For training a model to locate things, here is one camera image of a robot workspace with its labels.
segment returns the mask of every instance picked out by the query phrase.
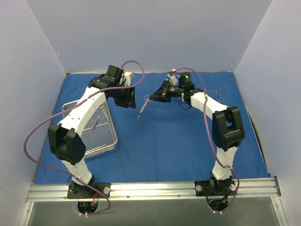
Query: metal wire basket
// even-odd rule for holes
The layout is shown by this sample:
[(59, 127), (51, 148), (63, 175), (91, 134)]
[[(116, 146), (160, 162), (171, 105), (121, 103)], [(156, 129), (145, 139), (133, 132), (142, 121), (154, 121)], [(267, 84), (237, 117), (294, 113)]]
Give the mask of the metal wire basket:
[[(78, 100), (64, 104), (63, 111), (70, 109), (77, 103)], [(84, 158), (113, 150), (116, 147), (118, 140), (107, 102), (100, 105), (100, 107), (94, 112), (83, 129), (81, 139), (86, 146)]]

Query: white robotic arm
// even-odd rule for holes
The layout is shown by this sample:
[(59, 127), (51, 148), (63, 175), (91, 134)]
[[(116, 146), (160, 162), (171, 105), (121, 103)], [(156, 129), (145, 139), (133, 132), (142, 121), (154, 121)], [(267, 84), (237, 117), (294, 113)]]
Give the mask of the white robotic arm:
[[(177, 77), (170, 73), (161, 87), (150, 96), (150, 100), (170, 102), (173, 97), (181, 97), (183, 102), (203, 112), (205, 94), (203, 90), (196, 89), (191, 82), (190, 73), (181, 73)], [(217, 159), (223, 166), (232, 167), (233, 159), (245, 132), (242, 125), (239, 109), (220, 104), (207, 96), (206, 115), (213, 121), (212, 137), (217, 146)], [(212, 170), (214, 181), (232, 180), (232, 172), (228, 167), (222, 167), (215, 161)]]
[[(220, 104), (219, 102), (213, 100), (211, 97), (207, 96), (207, 103), (206, 103), (206, 115), (212, 120), (212, 116), (215, 112), (225, 111), (227, 110), (227, 106)], [(203, 112), (204, 103), (205, 103), (205, 94), (203, 92), (198, 92), (191, 96), (190, 98), (191, 106), (199, 109)], [(238, 147), (234, 146), (229, 148), (227, 151), (224, 151), (222, 148), (217, 147), (216, 155), (219, 161), (224, 166), (232, 166), (234, 154)], [(215, 165), (212, 169), (212, 174), (217, 180), (225, 180), (230, 178), (232, 175), (231, 170), (229, 168), (223, 168), (219, 165), (217, 161), (215, 161)]]
[[(103, 104), (108, 97), (113, 97), (116, 105), (135, 108), (135, 89), (131, 88), (127, 91), (110, 90), (100, 92), (92, 98), (88, 97), (103, 88), (130, 86), (133, 77), (133, 73), (123, 73), (121, 68), (110, 65), (105, 75), (95, 77), (91, 80), (78, 103), (85, 99), (87, 100), (79, 107), (70, 111), (58, 125), (51, 124), (48, 128), (51, 152), (62, 161), (70, 173), (86, 184), (89, 184), (93, 176), (85, 163), (84, 154), (86, 148), (80, 139), (85, 125), (97, 108)], [(78, 185), (83, 185), (75, 178), (72, 180)]]

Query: white enclosure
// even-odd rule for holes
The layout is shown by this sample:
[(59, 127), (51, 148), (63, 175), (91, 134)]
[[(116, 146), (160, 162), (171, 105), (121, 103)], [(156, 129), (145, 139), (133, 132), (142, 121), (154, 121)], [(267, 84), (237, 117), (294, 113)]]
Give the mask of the white enclosure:
[(271, 0), (28, 0), (65, 72), (234, 71)]
[(300, 225), (301, 1), (273, 0), (235, 72), (277, 176), (289, 225)]
[[(0, 1), (0, 225), (19, 222), (36, 170), (23, 141), (52, 114), (65, 73), (129, 59), (148, 72), (234, 71), (288, 223), (299, 225), (300, 12), (299, 0)], [(29, 141), (36, 159), (46, 135), (47, 124)]]
[[(36, 165), (22, 149), (26, 135), (54, 109), (65, 74), (23, 0), (0, 1), (0, 225), (18, 224)], [(28, 144), (39, 158), (47, 127)]]

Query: bolt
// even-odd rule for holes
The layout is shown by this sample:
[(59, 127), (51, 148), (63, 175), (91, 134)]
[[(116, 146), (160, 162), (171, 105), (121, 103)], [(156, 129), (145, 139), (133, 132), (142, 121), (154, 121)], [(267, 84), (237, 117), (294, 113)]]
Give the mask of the bolt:
[(202, 186), (201, 185), (197, 185), (196, 186), (196, 191), (197, 192), (201, 192), (203, 190)]
[(110, 192), (110, 188), (109, 187), (105, 187), (103, 189), (103, 193), (108, 194)]
[(236, 186), (232, 184), (232, 185), (230, 186), (230, 189), (231, 189), (231, 191), (235, 191)]

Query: scissors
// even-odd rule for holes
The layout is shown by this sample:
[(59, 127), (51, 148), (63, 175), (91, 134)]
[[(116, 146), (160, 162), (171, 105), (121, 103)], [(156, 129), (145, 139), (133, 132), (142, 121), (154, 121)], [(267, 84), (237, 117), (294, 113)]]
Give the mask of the scissors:
[(141, 113), (143, 112), (143, 110), (145, 109), (147, 103), (148, 103), (149, 101), (152, 101), (152, 100), (150, 100), (150, 96), (149, 96), (149, 95), (145, 95), (143, 99), (145, 100), (145, 102), (144, 102), (144, 104), (143, 104), (143, 106), (142, 106), (142, 108), (141, 108), (141, 110), (140, 110), (140, 112), (139, 112), (139, 114), (138, 114), (138, 119), (139, 119)]
[(220, 88), (216, 88), (216, 90), (210, 90), (210, 91), (206, 91), (208, 93), (215, 93), (218, 97), (221, 96), (221, 93), (220, 93), (221, 89)]

